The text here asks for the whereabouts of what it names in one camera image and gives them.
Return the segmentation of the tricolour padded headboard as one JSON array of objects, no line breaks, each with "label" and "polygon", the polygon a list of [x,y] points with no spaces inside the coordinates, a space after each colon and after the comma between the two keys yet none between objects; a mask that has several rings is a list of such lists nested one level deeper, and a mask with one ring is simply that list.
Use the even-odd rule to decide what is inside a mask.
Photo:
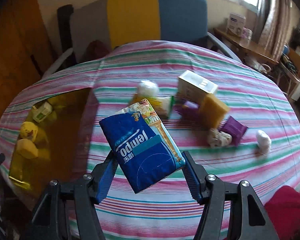
[{"label": "tricolour padded headboard", "polygon": [[206,0],[98,0],[70,17],[72,48],[81,61],[89,44],[108,50],[151,40],[207,44]]}]

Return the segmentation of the yellow sponge block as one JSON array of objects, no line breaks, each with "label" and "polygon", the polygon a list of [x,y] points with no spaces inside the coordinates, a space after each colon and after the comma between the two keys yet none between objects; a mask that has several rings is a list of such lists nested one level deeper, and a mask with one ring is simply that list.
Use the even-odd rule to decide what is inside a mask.
[{"label": "yellow sponge block", "polygon": [[214,94],[207,94],[199,107],[200,122],[204,128],[218,128],[226,113],[230,111]]}]

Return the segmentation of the green white small box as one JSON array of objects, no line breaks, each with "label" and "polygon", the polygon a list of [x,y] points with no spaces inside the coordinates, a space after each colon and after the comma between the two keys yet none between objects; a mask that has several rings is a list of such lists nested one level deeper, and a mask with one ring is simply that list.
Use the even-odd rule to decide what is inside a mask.
[{"label": "green white small box", "polygon": [[37,123],[43,121],[48,115],[52,113],[52,106],[46,101],[39,107],[32,106],[33,120]]}]

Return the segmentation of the dark red pillow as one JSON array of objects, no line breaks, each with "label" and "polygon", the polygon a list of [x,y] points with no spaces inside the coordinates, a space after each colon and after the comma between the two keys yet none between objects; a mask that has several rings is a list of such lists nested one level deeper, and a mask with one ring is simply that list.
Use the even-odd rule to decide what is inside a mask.
[{"label": "dark red pillow", "polygon": [[94,40],[89,43],[80,63],[97,60],[105,57],[110,53],[110,50],[99,40]]}]

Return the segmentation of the white plastic wrapped ball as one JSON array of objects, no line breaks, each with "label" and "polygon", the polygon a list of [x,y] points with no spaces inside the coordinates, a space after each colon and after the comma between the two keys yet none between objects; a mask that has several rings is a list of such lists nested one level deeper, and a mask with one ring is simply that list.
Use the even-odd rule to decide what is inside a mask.
[{"label": "white plastic wrapped ball", "polygon": [[271,139],[263,130],[256,132],[257,145],[262,154],[268,154],[271,149]]}]

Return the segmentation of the blue Tempo tissue pack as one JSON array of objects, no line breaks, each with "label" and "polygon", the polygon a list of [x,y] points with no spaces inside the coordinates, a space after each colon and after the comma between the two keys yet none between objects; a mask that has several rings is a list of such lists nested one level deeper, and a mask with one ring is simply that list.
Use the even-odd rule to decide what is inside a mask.
[{"label": "blue Tempo tissue pack", "polygon": [[99,124],[135,193],[149,188],[186,164],[147,99],[102,119]]}]

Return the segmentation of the white sock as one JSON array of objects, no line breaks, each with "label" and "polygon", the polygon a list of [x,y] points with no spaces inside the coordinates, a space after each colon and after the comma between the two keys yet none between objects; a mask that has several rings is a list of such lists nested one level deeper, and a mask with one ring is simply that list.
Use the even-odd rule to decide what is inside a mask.
[{"label": "white sock", "polygon": [[219,131],[218,129],[212,128],[207,134],[207,143],[211,148],[225,147],[230,145],[231,142],[232,136],[228,133]]}]

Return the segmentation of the yellow sponge in bin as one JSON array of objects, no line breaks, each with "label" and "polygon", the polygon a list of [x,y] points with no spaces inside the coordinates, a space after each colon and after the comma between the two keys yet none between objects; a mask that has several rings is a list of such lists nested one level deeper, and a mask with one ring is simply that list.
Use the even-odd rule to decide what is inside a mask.
[{"label": "yellow sponge in bin", "polygon": [[16,152],[26,159],[38,157],[38,148],[30,139],[20,139],[16,143]]}]

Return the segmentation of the white appliance box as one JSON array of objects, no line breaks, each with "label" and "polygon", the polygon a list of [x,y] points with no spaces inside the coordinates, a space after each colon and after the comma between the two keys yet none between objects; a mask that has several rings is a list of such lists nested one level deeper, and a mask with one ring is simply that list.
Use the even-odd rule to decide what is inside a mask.
[{"label": "white appliance box", "polygon": [[226,33],[229,35],[234,35],[241,37],[243,33],[243,28],[245,27],[246,17],[236,13],[230,13]]}]

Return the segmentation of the wooden desk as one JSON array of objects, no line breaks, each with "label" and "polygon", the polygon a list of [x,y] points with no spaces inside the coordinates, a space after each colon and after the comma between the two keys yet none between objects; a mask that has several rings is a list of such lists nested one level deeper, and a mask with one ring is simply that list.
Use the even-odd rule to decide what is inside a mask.
[{"label": "wooden desk", "polygon": [[215,33],[215,37],[227,40],[231,45],[238,49],[238,57],[240,59],[243,59],[245,55],[249,55],[255,57],[258,61],[267,62],[274,66],[279,63],[272,57],[269,51],[259,46],[252,40],[229,35],[225,31],[219,30],[217,28],[214,28],[213,31]]}]

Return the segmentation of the cream tea box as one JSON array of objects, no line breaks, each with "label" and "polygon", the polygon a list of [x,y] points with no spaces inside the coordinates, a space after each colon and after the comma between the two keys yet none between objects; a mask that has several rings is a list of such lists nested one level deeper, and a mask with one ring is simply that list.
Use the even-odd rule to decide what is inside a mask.
[{"label": "cream tea box", "polygon": [[190,70],[178,77],[178,95],[197,104],[201,104],[207,94],[215,94],[217,90],[217,84]]}]

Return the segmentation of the red cloth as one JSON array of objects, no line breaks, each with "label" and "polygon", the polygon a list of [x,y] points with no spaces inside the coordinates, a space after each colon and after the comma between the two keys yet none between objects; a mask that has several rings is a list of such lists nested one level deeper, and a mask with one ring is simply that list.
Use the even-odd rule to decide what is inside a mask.
[{"label": "red cloth", "polygon": [[279,239],[300,239],[300,192],[290,186],[283,186],[264,208]]}]

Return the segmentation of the purple sachet packet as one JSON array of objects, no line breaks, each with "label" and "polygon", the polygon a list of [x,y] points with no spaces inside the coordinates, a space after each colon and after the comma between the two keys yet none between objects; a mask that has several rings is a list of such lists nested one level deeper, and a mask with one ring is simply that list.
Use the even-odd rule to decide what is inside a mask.
[{"label": "purple sachet packet", "polygon": [[241,124],[232,116],[229,116],[226,123],[219,129],[221,132],[227,133],[232,136],[232,145],[238,146],[241,139],[245,135],[248,127]]}]

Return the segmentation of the purple object behind sponge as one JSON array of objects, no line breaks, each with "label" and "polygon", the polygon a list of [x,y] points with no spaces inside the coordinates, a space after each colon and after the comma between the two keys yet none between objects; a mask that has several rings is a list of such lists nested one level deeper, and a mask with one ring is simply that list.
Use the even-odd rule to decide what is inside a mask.
[{"label": "purple object behind sponge", "polygon": [[173,106],[174,110],[187,120],[199,120],[199,105],[191,101],[177,101]]}]

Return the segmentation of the pink patterned curtain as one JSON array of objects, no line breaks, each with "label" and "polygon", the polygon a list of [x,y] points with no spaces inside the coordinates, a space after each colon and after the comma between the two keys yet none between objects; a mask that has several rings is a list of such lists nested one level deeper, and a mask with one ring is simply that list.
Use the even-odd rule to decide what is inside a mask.
[{"label": "pink patterned curtain", "polygon": [[290,23],[290,0],[261,0],[258,8],[255,39],[274,60],[282,53]]}]

